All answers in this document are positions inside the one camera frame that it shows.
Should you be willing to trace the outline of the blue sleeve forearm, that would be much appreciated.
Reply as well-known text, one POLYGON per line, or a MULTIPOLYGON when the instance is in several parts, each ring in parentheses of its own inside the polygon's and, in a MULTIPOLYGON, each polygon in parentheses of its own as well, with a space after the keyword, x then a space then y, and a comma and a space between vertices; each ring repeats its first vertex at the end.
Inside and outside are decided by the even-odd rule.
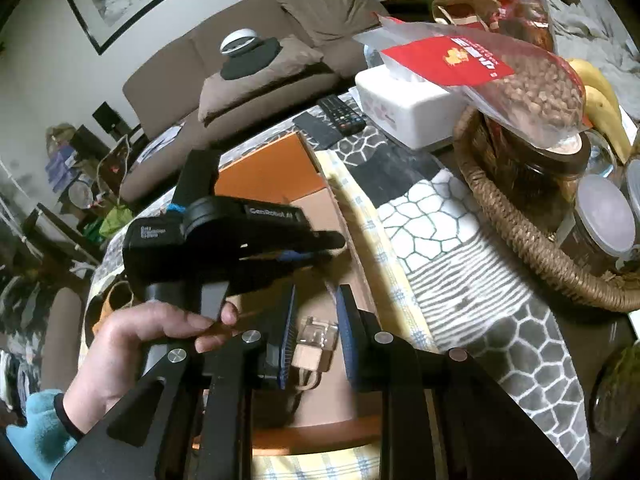
POLYGON ((26 425, 6 427, 6 437, 38 479, 50 480, 56 466, 84 437, 63 406, 61 390, 43 390, 26 402, 26 425))

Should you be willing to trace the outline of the left hand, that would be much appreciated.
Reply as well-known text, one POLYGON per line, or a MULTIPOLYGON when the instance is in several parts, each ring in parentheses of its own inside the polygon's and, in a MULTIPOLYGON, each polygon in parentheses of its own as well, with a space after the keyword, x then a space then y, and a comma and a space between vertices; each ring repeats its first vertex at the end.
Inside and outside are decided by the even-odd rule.
POLYGON ((193 339, 195 350, 206 353, 235 334, 238 318, 231 302, 222 306, 218 322, 158 301, 113 313, 62 397, 66 417, 85 434, 134 386, 146 344, 193 339))

